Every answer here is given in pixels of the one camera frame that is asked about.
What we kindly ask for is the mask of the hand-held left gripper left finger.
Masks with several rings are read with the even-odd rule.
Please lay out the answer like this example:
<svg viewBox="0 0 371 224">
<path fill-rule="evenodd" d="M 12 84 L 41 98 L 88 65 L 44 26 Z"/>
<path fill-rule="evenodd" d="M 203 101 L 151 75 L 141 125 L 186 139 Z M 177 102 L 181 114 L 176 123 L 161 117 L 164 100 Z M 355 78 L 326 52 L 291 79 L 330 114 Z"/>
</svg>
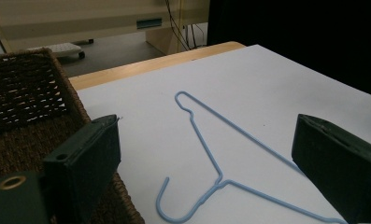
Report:
<svg viewBox="0 0 371 224">
<path fill-rule="evenodd" d="M 60 223 L 90 220 L 121 162 L 118 121 L 115 115 L 92 120 L 43 160 Z"/>
</svg>

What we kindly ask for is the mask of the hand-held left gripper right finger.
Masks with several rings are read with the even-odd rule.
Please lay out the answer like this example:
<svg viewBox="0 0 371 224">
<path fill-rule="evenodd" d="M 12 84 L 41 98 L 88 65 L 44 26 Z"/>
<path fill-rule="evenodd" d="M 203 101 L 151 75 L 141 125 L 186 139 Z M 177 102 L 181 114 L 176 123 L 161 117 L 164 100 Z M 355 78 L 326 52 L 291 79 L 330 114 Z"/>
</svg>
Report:
<svg viewBox="0 0 371 224">
<path fill-rule="evenodd" d="M 316 117 L 297 117 L 292 158 L 349 223 L 371 223 L 371 144 Z"/>
</svg>

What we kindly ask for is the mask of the brown woven wicker basket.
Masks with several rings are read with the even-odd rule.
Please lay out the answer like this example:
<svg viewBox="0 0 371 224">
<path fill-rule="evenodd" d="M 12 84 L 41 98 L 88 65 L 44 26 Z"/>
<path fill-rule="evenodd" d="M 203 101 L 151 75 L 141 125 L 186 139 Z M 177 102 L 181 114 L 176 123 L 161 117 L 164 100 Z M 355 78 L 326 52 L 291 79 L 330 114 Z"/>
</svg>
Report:
<svg viewBox="0 0 371 224">
<path fill-rule="evenodd" d="M 0 55 L 0 224 L 64 224 L 43 160 L 92 120 L 49 51 Z M 145 221 L 116 170 L 90 220 L 79 224 Z"/>
</svg>

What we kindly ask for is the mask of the blue wire clothes hanger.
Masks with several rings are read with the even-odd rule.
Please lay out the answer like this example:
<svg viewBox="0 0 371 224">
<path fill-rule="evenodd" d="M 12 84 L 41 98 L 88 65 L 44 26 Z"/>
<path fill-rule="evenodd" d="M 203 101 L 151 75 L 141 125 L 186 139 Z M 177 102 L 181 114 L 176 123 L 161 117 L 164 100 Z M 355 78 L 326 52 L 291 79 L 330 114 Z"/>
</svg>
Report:
<svg viewBox="0 0 371 224">
<path fill-rule="evenodd" d="M 199 142 L 201 143 L 204 151 L 206 152 L 213 168 L 215 169 L 216 173 L 218 174 L 218 177 L 216 178 L 213 185 L 194 203 L 193 207 L 183 217 L 170 217 L 164 212 L 163 208 L 161 207 L 162 198 L 164 196 L 164 193 L 165 193 L 166 188 L 168 186 L 168 183 L 170 181 L 170 178 L 167 177 L 164 180 L 164 183 L 162 184 L 162 186 L 159 190 L 158 196 L 156 198 L 156 201 L 155 201 L 156 211 L 157 211 L 158 215 L 164 221 L 166 221 L 168 223 L 171 223 L 171 224 L 184 224 L 185 222 L 189 221 L 193 217 L 193 215 L 196 213 L 196 211 L 199 209 L 199 207 L 201 205 L 203 205 L 216 191 L 224 189 L 227 186 L 232 186 L 232 187 L 235 187 L 237 189 L 241 189 L 243 191 L 251 193 L 251 194 L 253 194 L 257 197 L 260 197 L 264 200 L 267 200 L 271 203 L 274 203 L 274 204 L 282 206 L 286 209 L 292 210 L 295 213 L 301 214 L 301 215 L 306 216 L 306 217 L 310 217 L 312 219 L 318 220 L 318 221 L 326 223 L 326 224 L 348 224 L 343 219 L 340 219 L 340 218 L 337 218 L 337 217 L 323 217 L 323 216 L 320 216 L 320 215 L 318 215 L 316 213 L 313 213 L 311 211 L 307 211 L 306 209 L 301 208 L 299 206 L 296 206 L 296 205 L 293 205 L 293 204 L 290 204 L 290 203 L 286 203 L 286 202 L 284 202 L 284 201 L 282 201 L 278 198 L 275 198 L 273 196 L 265 194 L 265 193 L 263 193 L 263 192 L 261 192 L 257 189 L 253 189 L 249 186 L 246 186 L 246 185 L 241 184 L 237 181 L 234 181 L 233 179 L 223 179 L 223 171 L 221 170 L 221 167 L 219 166 L 219 164 L 215 160 L 214 155 L 212 154 L 209 146 L 207 145 L 206 140 L 204 139 L 204 136 L 201 134 L 201 132 L 200 132 L 200 130 L 199 130 L 197 124 L 196 124 L 196 121 L 195 121 L 195 118 L 194 118 L 194 112 L 189 107 L 186 107 L 180 101 L 180 99 L 179 99 L 180 96 L 186 96 L 187 98 L 189 98 L 190 100 L 192 100 L 196 104 L 202 106 L 207 112 L 211 113 L 213 116 L 215 116 L 216 118 L 220 119 L 221 121 L 226 123 L 228 126 L 233 128 L 235 131 L 237 131 L 238 133 L 240 133 L 243 136 L 245 136 L 246 138 L 248 138 L 251 142 L 253 142 L 256 145 L 258 145 L 259 147 L 261 147 L 263 150 L 265 150 L 271 156 L 273 156 L 274 158 L 276 158 L 279 161 L 281 161 L 282 163 L 284 163 L 286 166 L 288 166 L 289 168 L 294 170 L 296 173 L 298 173 L 299 175 L 305 175 L 293 162 L 289 161 L 288 159 L 286 159 L 285 157 L 280 155 L 278 152 L 276 152 L 270 146 L 268 146 L 267 144 L 265 144 L 264 142 L 262 142 L 261 140 L 259 140 L 255 136 L 253 136 L 252 134 L 246 132 L 241 127 L 239 127 L 237 124 L 233 123 L 231 120 L 229 120 L 228 118 L 226 118 L 225 116 L 223 116 L 222 114 L 220 114 L 219 112 L 217 112 L 216 110 L 211 108 L 210 106 L 206 105 L 205 103 L 203 103 L 202 101 L 200 101 L 199 99 L 194 97 L 193 95 L 189 94 L 186 91 L 179 91 L 174 96 L 175 102 L 181 110 L 188 113 L 189 121 L 190 121 L 190 123 L 193 127 L 193 130 L 194 130 L 197 138 L 199 139 Z"/>
</svg>

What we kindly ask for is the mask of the white paper sheet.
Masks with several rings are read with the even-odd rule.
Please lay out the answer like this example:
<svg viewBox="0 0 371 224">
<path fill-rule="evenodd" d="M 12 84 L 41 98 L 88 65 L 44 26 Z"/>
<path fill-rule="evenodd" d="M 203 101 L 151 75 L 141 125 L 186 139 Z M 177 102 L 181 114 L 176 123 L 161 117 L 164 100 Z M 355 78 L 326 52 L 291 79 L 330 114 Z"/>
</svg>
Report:
<svg viewBox="0 0 371 224">
<path fill-rule="evenodd" d="M 260 46 L 79 92 L 119 118 L 118 171 L 146 224 L 329 224 L 337 211 L 298 173 L 296 120 L 328 120 L 371 144 L 371 95 Z"/>
</svg>

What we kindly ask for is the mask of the white wheeled platform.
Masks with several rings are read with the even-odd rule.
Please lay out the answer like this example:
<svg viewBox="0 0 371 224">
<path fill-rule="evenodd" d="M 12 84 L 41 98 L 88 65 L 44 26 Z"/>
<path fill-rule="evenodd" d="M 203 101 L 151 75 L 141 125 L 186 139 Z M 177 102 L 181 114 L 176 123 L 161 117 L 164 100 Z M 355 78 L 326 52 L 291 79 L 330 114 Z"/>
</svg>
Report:
<svg viewBox="0 0 371 224">
<path fill-rule="evenodd" d="M 77 55 L 80 59 L 85 58 L 85 52 L 83 51 L 82 47 L 75 45 L 73 43 L 62 43 L 62 44 L 48 45 L 48 46 L 42 46 L 42 47 L 36 47 L 36 48 L 29 48 L 29 50 L 49 51 L 56 58 L 63 58 L 63 57 L 74 56 L 74 55 Z"/>
</svg>

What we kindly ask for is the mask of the black curtain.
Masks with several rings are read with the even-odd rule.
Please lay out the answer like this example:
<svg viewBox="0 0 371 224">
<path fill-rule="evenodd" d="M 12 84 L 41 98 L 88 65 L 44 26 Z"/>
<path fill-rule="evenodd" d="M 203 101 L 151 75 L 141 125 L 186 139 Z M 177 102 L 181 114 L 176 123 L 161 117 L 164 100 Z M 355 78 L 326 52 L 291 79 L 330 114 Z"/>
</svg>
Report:
<svg viewBox="0 0 371 224">
<path fill-rule="evenodd" d="M 371 94 L 371 0 L 210 0 L 207 43 L 229 41 Z"/>
</svg>

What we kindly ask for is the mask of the beige desk furniture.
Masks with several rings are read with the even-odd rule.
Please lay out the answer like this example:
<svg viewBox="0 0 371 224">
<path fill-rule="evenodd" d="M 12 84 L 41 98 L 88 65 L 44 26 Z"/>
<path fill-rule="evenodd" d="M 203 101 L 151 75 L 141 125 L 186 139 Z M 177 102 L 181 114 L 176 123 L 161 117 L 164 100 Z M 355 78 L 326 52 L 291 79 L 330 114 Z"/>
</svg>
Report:
<svg viewBox="0 0 371 224">
<path fill-rule="evenodd" d="M 6 52 L 208 21 L 210 0 L 0 0 Z"/>
</svg>

